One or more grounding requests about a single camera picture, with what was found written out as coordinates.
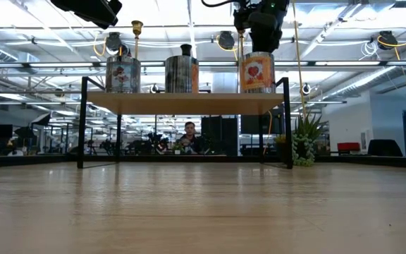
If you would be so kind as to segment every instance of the metal can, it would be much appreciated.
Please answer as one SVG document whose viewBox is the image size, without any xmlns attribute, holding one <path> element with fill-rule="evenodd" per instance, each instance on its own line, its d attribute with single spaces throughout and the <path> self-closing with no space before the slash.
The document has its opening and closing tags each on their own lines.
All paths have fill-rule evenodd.
<svg viewBox="0 0 406 254">
<path fill-rule="evenodd" d="M 198 93 L 198 60 L 190 56 L 190 45 L 181 45 L 183 55 L 166 60 L 166 92 Z"/>
<path fill-rule="evenodd" d="M 109 57 L 106 92 L 140 93 L 140 62 L 129 56 Z"/>
<path fill-rule="evenodd" d="M 240 92 L 275 93 L 275 63 L 273 54 L 252 52 L 240 63 Z"/>
</svg>

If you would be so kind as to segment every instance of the man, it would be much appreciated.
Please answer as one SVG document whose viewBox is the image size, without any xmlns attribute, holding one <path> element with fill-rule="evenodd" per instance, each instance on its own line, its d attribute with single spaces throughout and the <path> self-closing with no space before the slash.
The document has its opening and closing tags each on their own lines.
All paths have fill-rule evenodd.
<svg viewBox="0 0 406 254">
<path fill-rule="evenodd" d="M 186 132 L 180 139 L 181 145 L 184 147 L 184 151 L 189 154 L 197 154 L 200 152 L 197 139 L 195 137 L 195 124 L 193 122 L 187 122 L 184 125 L 184 131 Z"/>
</svg>

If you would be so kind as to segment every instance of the wooden shelf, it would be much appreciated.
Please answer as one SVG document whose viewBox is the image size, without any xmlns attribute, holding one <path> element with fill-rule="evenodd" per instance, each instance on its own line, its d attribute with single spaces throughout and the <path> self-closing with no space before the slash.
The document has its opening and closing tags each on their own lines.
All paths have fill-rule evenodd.
<svg viewBox="0 0 406 254">
<path fill-rule="evenodd" d="M 258 115 L 283 100 L 282 94 L 87 93 L 88 102 L 116 114 Z"/>
</svg>

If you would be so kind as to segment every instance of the tin can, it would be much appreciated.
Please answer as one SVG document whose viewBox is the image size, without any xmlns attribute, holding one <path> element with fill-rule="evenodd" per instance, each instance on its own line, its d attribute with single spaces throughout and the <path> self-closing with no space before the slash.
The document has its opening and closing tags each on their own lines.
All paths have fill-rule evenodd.
<svg viewBox="0 0 406 254">
<path fill-rule="evenodd" d="M 129 56 L 109 57 L 106 92 L 140 93 L 140 62 Z"/>
<path fill-rule="evenodd" d="M 275 93 L 275 63 L 273 54 L 252 52 L 240 63 L 240 92 Z"/>
<path fill-rule="evenodd" d="M 198 60 L 190 56 L 190 45 L 181 45 L 181 49 L 183 55 L 166 60 L 166 92 L 198 93 Z"/>
</svg>

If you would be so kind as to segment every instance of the black cable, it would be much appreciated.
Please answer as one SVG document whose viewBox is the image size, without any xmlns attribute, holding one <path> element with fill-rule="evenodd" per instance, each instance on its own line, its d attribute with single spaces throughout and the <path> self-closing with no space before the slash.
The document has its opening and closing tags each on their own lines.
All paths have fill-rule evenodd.
<svg viewBox="0 0 406 254">
<path fill-rule="evenodd" d="M 226 1 L 223 1 L 223 2 L 218 3 L 218 4 L 207 4 L 204 0 L 202 0 L 202 4 L 204 6 L 206 6 L 206 7 L 212 8 L 212 7 L 219 7 L 219 6 L 222 6 L 222 5 L 225 5 L 225 4 L 229 4 L 229 3 L 239 3 L 239 1 L 240 0 L 226 0 Z"/>
</svg>

